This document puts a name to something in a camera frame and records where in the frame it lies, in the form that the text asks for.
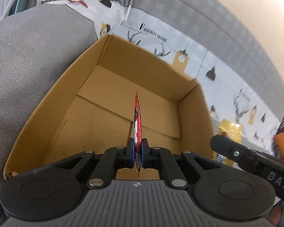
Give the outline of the red small snack bar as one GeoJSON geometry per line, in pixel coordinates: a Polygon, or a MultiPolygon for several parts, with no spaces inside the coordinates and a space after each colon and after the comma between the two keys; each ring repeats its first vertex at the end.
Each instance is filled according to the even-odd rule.
{"type": "Polygon", "coordinates": [[[139,172],[141,170],[141,115],[140,115],[140,106],[139,106],[139,98],[138,93],[135,96],[135,110],[134,110],[134,155],[135,155],[135,166],[139,172]]]}

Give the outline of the yellow snack bar wrapper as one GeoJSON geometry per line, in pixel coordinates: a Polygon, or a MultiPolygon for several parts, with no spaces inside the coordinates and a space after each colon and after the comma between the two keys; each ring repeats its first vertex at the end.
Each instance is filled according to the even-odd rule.
{"type": "MultiPolygon", "coordinates": [[[[243,127],[240,124],[236,124],[226,119],[223,119],[218,126],[217,134],[241,144],[242,132],[243,127]]],[[[232,160],[216,152],[213,152],[212,159],[231,167],[233,167],[234,165],[234,162],[232,160]]]]}

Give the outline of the printed white sofa cover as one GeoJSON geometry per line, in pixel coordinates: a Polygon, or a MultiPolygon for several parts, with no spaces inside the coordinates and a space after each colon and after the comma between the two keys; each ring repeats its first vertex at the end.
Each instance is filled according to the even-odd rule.
{"type": "Polygon", "coordinates": [[[223,119],[243,127],[243,141],[272,153],[284,113],[284,83],[260,45],[234,23],[239,40],[186,3],[167,8],[154,2],[151,13],[136,1],[60,0],[94,23],[98,37],[116,34],[184,75],[196,79],[214,124],[223,119]]]}

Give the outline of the brown cardboard box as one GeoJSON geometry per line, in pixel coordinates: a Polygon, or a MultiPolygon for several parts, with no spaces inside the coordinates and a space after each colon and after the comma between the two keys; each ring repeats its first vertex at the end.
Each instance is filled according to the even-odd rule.
{"type": "Polygon", "coordinates": [[[107,35],[52,86],[21,130],[3,177],[85,150],[126,146],[139,101],[142,136],[152,147],[211,158],[210,115],[200,84],[146,50],[107,35]]]}

